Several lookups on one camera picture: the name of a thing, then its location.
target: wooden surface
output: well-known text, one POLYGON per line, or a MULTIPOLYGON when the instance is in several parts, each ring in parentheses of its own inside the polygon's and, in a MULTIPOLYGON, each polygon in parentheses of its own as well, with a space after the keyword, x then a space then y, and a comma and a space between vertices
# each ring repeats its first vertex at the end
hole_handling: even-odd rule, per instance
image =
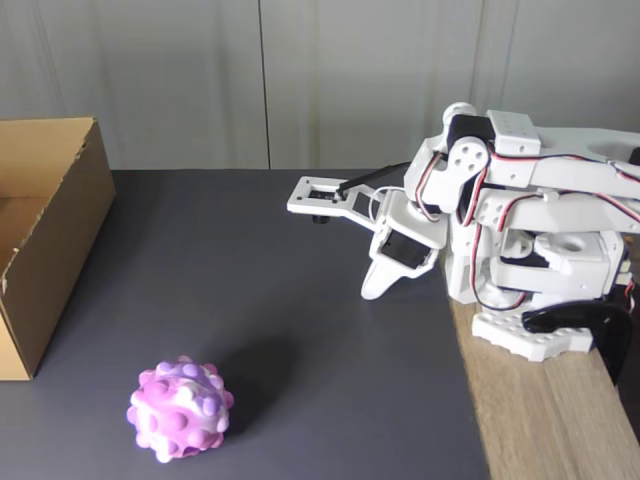
POLYGON ((640 446, 597 350, 528 362, 471 335, 475 305, 451 307, 492 478, 640 478, 640 446))

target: robotic arm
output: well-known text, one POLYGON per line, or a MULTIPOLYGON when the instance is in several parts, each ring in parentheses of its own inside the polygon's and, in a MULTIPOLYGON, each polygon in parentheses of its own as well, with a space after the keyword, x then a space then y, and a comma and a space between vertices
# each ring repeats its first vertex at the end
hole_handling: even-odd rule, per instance
POLYGON ((288 209, 373 232, 365 299, 428 272, 446 248, 449 295, 483 307, 474 335, 535 361, 588 351, 594 338, 602 351, 609 323, 624 324, 618 343, 628 344, 633 279, 622 233, 640 229, 640 134, 538 128, 527 115, 478 116, 466 103, 449 106, 443 125, 402 187, 303 177, 288 209), (368 217, 354 208, 359 195, 369 197, 368 217))

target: purple and white ball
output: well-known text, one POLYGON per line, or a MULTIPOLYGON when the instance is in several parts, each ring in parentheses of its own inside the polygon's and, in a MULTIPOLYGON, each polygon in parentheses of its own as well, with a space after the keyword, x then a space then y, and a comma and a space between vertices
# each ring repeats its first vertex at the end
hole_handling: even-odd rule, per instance
POLYGON ((197 365, 187 356, 160 362, 139 376, 127 420, 136 427, 136 443, 152 448, 167 463, 217 448, 229 427, 233 395, 211 364, 197 365))

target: table surface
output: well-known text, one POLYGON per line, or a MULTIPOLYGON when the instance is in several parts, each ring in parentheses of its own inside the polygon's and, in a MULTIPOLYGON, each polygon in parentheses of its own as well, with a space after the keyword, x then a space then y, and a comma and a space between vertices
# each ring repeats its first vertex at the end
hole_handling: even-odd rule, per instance
POLYGON ((0 477, 488 476, 440 274, 362 300, 370 234, 287 213, 299 175, 114 172, 35 380, 0 384, 0 477), (125 411, 179 354, 217 364, 236 404, 220 449, 161 465, 125 411))

